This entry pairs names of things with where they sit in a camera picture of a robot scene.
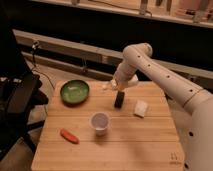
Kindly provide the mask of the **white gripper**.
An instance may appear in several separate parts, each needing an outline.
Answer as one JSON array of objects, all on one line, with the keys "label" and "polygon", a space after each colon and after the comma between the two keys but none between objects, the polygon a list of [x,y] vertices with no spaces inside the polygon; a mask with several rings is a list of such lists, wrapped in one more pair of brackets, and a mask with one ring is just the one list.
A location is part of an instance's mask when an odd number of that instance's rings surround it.
[{"label": "white gripper", "polygon": [[110,81],[110,86],[115,91],[123,91],[124,89],[136,86],[137,84],[138,84],[137,75],[134,75],[128,81],[122,81],[116,74],[114,74],[113,79]]}]

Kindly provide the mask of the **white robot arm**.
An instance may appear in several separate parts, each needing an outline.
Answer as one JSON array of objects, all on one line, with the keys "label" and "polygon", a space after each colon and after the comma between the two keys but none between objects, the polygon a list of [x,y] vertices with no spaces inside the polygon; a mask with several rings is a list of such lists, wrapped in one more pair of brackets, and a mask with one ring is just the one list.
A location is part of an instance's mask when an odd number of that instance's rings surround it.
[{"label": "white robot arm", "polygon": [[151,59],[148,43],[129,45],[113,76],[112,88],[133,85],[137,70],[143,72],[191,116],[191,136],[185,154],[187,171],[213,171],[213,94]]}]

